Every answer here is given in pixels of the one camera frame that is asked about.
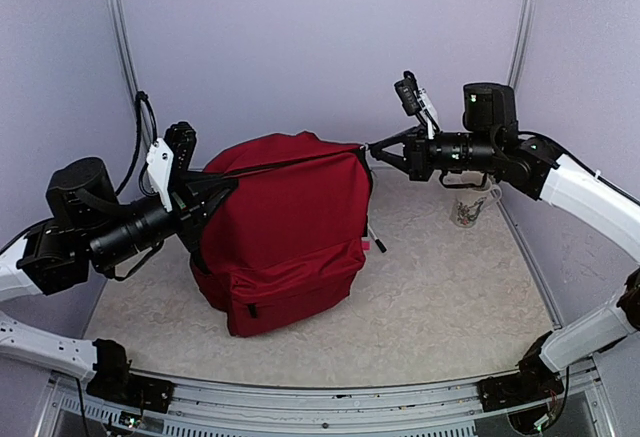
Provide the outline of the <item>red student backpack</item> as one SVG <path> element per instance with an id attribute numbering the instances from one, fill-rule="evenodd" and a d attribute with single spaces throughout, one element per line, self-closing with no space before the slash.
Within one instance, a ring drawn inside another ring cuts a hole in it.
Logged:
<path id="1" fill-rule="evenodd" d="M 190 259 L 230 335 L 268 333 L 349 296 L 372 193 L 361 145 L 276 133 L 222 151 L 204 171 L 237 181 Z"/>

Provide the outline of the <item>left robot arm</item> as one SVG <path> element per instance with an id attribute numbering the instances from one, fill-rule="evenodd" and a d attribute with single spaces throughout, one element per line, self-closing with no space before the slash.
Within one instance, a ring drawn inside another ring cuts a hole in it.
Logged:
<path id="1" fill-rule="evenodd" d="M 185 171 L 170 180 L 167 203 L 144 197 L 124 205 L 102 159 L 77 160 L 51 177 L 51 218 L 2 248 L 1 298 L 62 292 L 86 282 L 91 270 L 116 279 L 117 265 L 140 252 L 155 255 L 173 235 L 195 251 L 209 219 L 237 186 L 233 177 Z M 74 340 L 2 315 L 1 354 L 101 383 L 121 402 L 140 391 L 125 349 L 111 340 Z"/>

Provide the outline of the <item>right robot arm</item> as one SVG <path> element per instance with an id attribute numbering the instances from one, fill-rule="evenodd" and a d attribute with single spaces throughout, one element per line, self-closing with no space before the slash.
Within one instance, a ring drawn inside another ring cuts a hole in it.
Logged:
<path id="1" fill-rule="evenodd" d="M 588 168 L 548 136 L 520 130 L 515 93 L 508 85 L 463 87 L 461 132 L 444 132 L 430 112 L 426 92 L 411 72 L 394 85 L 405 113 L 418 124 L 370 145 L 371 156 L 428 181 L 434 172 L 475 171 L 505 182 L 535 201 L 563 210 L 639 258 L 639 202 Z M 560 330 L 540 338 L 519 363 L 511 383 L 523 401 L 535 399 L 550 374 L 616 345 L 639 330 L 639 274 L 633 272 L 612 299 Z"/>

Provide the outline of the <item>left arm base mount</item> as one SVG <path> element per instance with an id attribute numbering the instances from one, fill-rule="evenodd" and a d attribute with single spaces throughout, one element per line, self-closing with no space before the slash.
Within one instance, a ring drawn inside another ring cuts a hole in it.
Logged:
<path id="1" fill-rule="evenodd" d="M 97 339 L 92 345 L 96 362 L 86 386 L 90 396 L 140 411 L 168 412 L 175 389 L 171 381 L 132 373 L 125 348 L 113 340 Z"/>

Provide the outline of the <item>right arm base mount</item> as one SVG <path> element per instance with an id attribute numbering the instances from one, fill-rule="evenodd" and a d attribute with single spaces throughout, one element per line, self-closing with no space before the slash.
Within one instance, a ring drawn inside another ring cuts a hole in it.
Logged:
<path id="1" fill-rule="evenodd" d="M 529 347 L 517 364 L 517 371 L 500 377 L 488 377 L 477 383 L 484 412 L 502 410 L 550 398 L 565 391 L 558 371 L 550 370 L 541 360 L 543 344 L 551 331 Z"/>

